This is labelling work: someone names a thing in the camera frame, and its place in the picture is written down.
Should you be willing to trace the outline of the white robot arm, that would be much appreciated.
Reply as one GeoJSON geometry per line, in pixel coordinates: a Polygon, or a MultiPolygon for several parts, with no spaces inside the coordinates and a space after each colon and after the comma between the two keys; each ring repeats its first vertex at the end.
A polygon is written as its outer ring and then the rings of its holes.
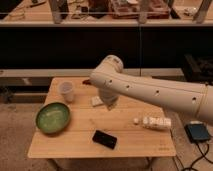
{"type": "Polygon", "coordinates": [[[108,55],[90,74],[90,82],[98,89],[99,97],[107,108],[112,108],[118,96],[124,95],[191,115],[213,126],[213,86],[136,77],[122,71],[122,60],[108,55]]]}

